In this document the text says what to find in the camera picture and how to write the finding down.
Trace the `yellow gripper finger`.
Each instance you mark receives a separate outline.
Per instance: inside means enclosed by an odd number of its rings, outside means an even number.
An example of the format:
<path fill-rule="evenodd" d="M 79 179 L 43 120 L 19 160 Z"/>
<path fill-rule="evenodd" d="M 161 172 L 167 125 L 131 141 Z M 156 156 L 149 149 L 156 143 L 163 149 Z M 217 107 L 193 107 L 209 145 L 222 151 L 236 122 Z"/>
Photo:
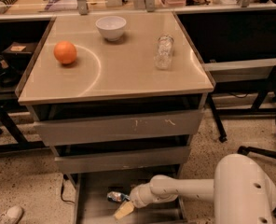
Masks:
<path fill-rule="evenodd" d="M 129 215 L 130 213 L 132 213 L 133 210 L 134 210 L 134 205 L 132 204 L 132 202 L 125 201 L 125 202 L 123 202 L 121 204 L 121 206 L 115 212 L 114 218 L 115 219 L 122 219 L 125 216 Z"/>

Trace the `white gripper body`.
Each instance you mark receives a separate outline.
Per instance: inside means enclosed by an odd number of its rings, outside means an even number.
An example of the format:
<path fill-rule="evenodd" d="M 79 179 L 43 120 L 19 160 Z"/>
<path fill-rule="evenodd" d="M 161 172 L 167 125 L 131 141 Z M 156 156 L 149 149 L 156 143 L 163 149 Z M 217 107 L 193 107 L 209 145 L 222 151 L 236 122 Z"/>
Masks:
<path fill-rule="evenodd" d="M 130 199 L 136 208 L 143 208 L 154 202 L 154 194 L 149 184 L 141 184 L 131 190 Z"/>

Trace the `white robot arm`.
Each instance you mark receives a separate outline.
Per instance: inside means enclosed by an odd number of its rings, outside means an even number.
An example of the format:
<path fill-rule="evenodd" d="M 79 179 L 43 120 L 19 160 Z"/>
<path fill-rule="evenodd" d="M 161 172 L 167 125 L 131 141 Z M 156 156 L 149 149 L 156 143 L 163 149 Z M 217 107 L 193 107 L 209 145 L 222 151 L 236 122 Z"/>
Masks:
<path fill-rule="evenodd" d="M 215 224 L 273 224 L 276 186 L 252 159 L 241 154 L 224 157 L 212 179 L 174 179 L 155 175 L 131 190 L 130 199 L 115 212 L 121 219 L 151 203 L 169 203 L 178 197 L 214 204 Z"/>

